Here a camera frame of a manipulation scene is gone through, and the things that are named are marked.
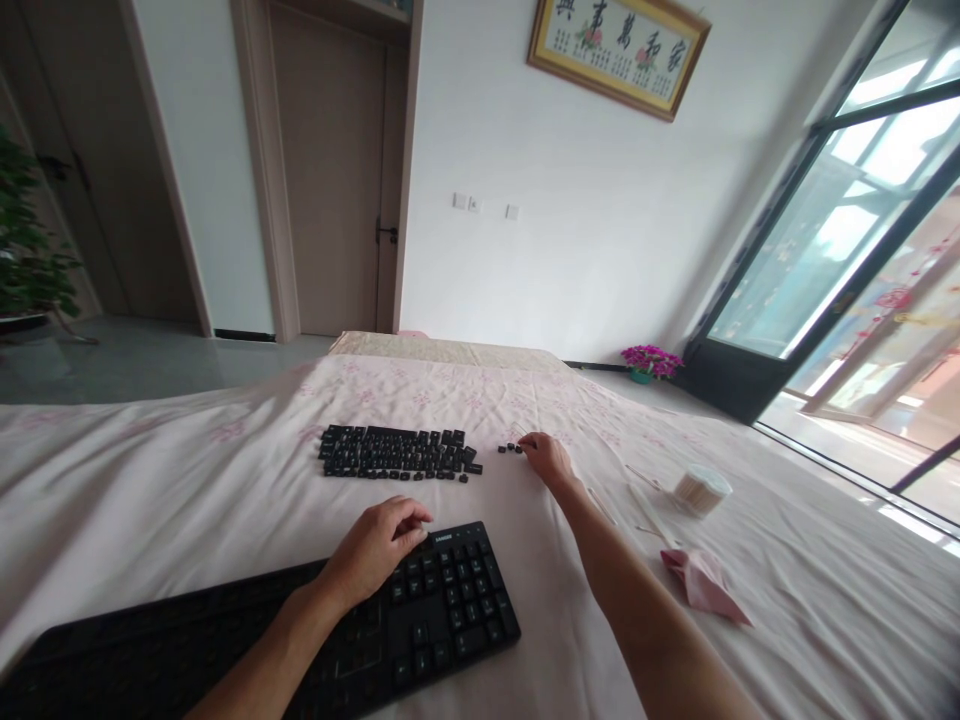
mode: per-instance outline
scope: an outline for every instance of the hand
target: hand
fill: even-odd
[[[373,595],[400,561],[427,537],[421,523],[433,515],[401,495],[368,507],[314,581],[340,612]]]
[[[555,437],[546,433],[529,433],[520,438],[517,444],[526,453],[530,467],[551,491],[557,485],[579,484],[580,481],[573,474],[570,455]]]

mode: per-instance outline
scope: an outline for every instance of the keyboard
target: keyboard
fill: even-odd
[[[182,717],[325,562],[47,630],[0,686],[0,717]],[[284,717],[360,717],[519,639],[483,523],[434,532],[334,628]]]
[[[397,430],[330,425],[320,437],[319,459],[326,477],[370,480],[469,481],[483,474],[477,451],[466,445],[463,430]]]

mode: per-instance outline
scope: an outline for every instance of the framed calligraphy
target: framed calligraphy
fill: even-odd
[[[527,62],[673,122],[710,27],[670,0],[540,0]]]

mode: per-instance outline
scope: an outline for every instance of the person's right hand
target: person's right hand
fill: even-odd
[[[573,464],[563,443],[546,433],[528,433],[517,444],[530,461],[530,467],[551,490],[558,484],[578,484]]]

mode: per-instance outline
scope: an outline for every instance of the floor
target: floor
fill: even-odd
[[[326,355],[335,341],[306,335],[286,345],[207,339],[191,326],[119,317],[76,323],[74,329],[97,338],[100,345],[79,344],[59,330],[38,331],[23,345],[0,345],[0,404],[127,402],[249,385]],[[641,386],[626,373],[577,372],[635,402],[690,415],[725,417],[667,383]],[[878,498],[760,432],[757,442],[960,556],[960,542],[899,509],[892,504],[895,499]]]

